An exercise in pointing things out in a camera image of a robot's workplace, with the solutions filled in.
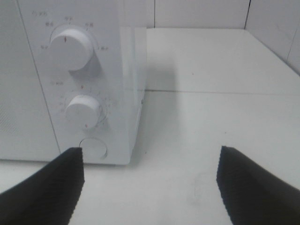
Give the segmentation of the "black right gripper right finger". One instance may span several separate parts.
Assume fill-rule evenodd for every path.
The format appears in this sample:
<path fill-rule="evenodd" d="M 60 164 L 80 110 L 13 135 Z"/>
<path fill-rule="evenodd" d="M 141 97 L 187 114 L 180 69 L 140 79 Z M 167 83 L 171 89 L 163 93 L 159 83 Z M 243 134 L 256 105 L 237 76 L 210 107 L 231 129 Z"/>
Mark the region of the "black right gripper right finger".
<path fill-rule="evenodd" d="M 222 146 L 217 185 L 234 225 L 298 225 L 300 191 L 235 148 Z"/>

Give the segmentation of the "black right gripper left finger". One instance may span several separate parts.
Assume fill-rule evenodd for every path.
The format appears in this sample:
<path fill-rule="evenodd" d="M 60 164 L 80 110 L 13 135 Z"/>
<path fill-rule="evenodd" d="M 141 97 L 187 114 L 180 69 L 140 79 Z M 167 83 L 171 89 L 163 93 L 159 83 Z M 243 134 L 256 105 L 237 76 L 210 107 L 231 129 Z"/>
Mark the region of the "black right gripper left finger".
<path fill-rule="evenodd" d="M 67 225 L 84 185 L 83 150 L 69 148 L 0 194 L 2 225 Z"/>

